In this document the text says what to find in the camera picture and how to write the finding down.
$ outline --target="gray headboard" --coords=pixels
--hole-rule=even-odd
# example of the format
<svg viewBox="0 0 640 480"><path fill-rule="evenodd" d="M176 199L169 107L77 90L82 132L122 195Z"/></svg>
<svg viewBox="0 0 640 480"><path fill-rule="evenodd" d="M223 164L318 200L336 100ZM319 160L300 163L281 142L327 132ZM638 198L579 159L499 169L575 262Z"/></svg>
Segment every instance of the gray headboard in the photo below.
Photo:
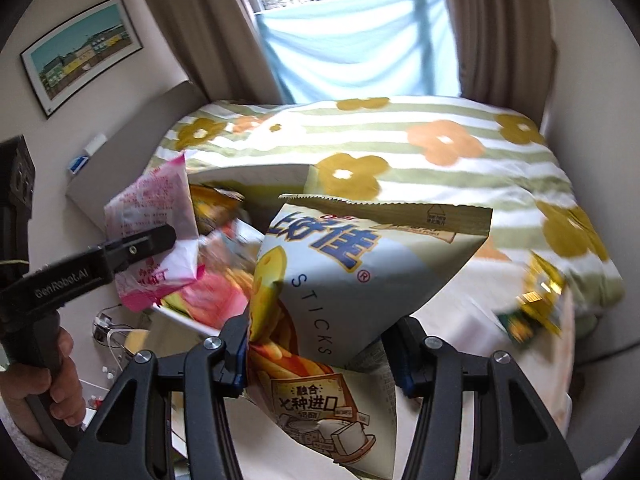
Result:
<svg viewBox="0 0 640 480"><path fill-rule="evenodd" d="M104 205L142 174L167 130L205 103L190 81L148 102L73 177L66 196L104 230Z"/></svg>

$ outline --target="white wall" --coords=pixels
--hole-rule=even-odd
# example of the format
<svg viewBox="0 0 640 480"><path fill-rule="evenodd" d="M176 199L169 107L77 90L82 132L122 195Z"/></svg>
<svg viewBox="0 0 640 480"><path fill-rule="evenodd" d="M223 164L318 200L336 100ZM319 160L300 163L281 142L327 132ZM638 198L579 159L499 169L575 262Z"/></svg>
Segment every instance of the white wall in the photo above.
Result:
<svg viewBox="0 0 640 480"><path fill-rule="evenodd" d="M107 70L48 120L20 62L20 53L71 16L104 0L34 0L0 54L0 139L23 134L36 166L31 269L83 250L102 240L94 225L65 199L66 165L97 133L112 134L146 101L186 79L144 0L124 0L144 48ZM62 325L74 336L73 358L84 380L106 385L102 364L113 366L92 341L92 319L118 303L113 285L70 303Z"/></svg>
<svg viewBox="0 0 640 480"><path fill-rule="evenodd" d="M552 0L559 57L546 135L626 283L576 360L640 338L640 46L610 0ZM568 437L582 466L640 424L640 352L582 370Z"/></svg>

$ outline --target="blue curtain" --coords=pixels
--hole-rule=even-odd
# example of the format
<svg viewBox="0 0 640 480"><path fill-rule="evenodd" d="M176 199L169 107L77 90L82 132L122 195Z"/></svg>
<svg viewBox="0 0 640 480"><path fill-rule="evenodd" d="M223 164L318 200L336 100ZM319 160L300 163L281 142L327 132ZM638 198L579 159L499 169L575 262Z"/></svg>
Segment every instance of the blue curtain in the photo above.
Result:
<svg viewBox="0 0 640 480"><path fill-rule="evenodd" d="M323 0L256 19L290 103L460 95L445 0Z"/></svg>

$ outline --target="painting of buildings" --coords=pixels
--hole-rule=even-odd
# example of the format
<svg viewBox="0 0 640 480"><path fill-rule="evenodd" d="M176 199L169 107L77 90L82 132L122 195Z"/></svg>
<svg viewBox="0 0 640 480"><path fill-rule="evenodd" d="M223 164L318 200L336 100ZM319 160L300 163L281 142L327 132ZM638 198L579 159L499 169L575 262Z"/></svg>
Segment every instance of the painting of buildings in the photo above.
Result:
<svg viewBox="0 0 640 480"><path fill-rule="evenodd" d="M109 0L63 23L22 53L47 115L114 63L142 48L122 0Z"/></svg>

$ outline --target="floral bedding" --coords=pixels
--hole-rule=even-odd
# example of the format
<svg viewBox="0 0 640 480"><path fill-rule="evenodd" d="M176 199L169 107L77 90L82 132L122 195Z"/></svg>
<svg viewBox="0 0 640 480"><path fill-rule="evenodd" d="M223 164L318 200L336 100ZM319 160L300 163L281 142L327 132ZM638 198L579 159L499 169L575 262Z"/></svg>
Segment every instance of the floral bedding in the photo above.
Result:
<svg viewBox="0 0 640 480"><path fill-rule="evenodd" d="M444 97L216 102L182 118L150 165L180 152L190 173L308 164L305 192L491 207L491 235L474 258L523 265L536 251L569 277L578 315L623 295L620 274L544 137L511 110Z"/></svg>

